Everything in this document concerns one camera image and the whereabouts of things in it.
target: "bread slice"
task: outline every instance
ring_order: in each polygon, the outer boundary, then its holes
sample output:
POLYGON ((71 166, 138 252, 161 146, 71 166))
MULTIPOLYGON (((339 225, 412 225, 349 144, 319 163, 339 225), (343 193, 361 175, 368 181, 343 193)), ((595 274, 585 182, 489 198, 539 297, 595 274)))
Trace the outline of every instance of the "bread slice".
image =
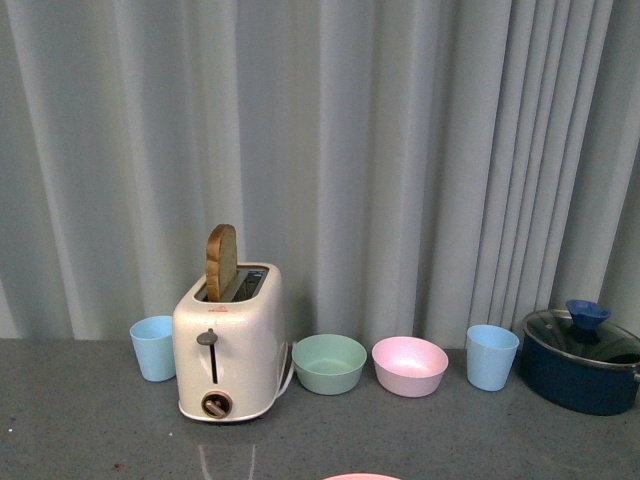
POLYGON ((207 241, 207 297, 219 302, 238 274, 238 248, 233 225, 220 224, 207 241))

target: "pot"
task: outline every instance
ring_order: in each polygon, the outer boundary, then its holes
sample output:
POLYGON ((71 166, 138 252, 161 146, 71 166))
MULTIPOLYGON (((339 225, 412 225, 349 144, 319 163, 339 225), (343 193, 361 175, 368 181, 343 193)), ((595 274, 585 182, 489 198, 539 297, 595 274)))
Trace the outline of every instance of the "pot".
POLYGON ((610 312, 592 302, 567 307, 525 317, 520 375, 565 408, 592 415, 627 411, 640 382, 640 338, 605 321, 610 312))

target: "gray countertop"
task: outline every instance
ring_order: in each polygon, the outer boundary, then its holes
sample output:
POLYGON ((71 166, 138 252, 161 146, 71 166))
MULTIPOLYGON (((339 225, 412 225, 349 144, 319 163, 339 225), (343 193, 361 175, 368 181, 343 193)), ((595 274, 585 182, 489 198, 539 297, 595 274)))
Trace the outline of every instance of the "gray countertop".
POLYGON ((640 478, 638 405, 572 412, 515 369, 483 392, 464 351, 447 353, 427 397, 387 392, 369 359, 346 394, 315 395, 294 377, 262 417, 217 425, 183 417, 176 380, 146 382, 128 342, 0 340, 0 478, 640 478))

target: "toaster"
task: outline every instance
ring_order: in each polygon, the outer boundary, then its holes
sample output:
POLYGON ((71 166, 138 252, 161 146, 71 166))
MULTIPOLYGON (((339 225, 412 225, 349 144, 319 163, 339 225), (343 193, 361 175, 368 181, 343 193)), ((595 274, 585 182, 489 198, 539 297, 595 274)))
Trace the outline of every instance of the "toaster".
POLYGON ((185 416, 238 422, 269 410, 289 356, 278 268, 238 263, 219 302, 208 301, 203 275, 173 313, 173 348, 185 416))

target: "blue lid knob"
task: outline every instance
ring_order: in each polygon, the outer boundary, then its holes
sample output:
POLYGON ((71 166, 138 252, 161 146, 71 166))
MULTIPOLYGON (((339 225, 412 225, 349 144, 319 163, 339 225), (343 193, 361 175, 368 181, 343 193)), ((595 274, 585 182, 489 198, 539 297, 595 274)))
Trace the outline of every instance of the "blue lid knob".
POLYGON ((569 300, 567 309, 573 323, 585 330, 593 330, 611 316, 611 310, 604 310, 598 304, 587 300, 569 300))

